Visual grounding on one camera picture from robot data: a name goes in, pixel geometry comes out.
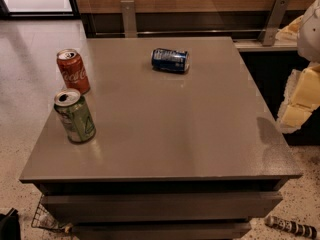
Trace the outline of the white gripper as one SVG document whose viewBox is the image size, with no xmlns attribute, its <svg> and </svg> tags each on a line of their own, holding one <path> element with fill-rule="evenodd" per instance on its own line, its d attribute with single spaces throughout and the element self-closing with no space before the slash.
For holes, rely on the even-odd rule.
<svg viewBox="0 0 320 240">
<path fill-rule="evenodd" d="M 313 62 L 302 71 L 293 69 L 286 82 L 276 122 L 282 133 L 290 134 L 299 130 L 320 107 L 320 0 L 280 29 L 276 39 L 297 40 L 298 54 Z"/>
</svg>

